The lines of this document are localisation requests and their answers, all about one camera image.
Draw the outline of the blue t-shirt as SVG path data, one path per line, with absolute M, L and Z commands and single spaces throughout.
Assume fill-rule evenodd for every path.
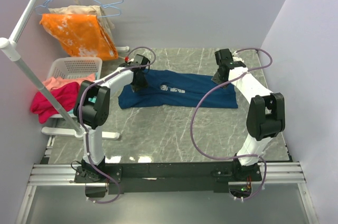
M 118 97 L 121 109 L 162 105 L 196 107 L 202 97 L 217 86 L 211 76 L 169 70 L 152 69 L 145 79 L 148 86 L 139 91 L 133 91 L 130 85 L 124 86 Z

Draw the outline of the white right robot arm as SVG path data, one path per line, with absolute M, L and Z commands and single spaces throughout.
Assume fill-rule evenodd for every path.
M 259 174 L 258 161 L 268 143 L 285 129 L 285 99 L 263 86 L 252 74 L 262 67 L 248 68 L 238 51 L 221 49 L 214 53 L 218 69 L 212 80 L 216 84 L 230 81 L 249 103 L 246 128 L 248 136 L 232 161 L 232 176 L 244 181 Z

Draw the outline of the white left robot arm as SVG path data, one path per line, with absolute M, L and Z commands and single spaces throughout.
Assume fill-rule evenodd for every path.
M 76 178 L 83 176 L 94 183 L 107 178 L 102 148 L 102 125 L 109 116 L 110 98 L 127 85 L 133 91 L 146 88 L 144 70 L 151 64 L 148 58 L 137 54 L 105 77 L 81 83 L 73 113 L 82 126 L 84 154 Z

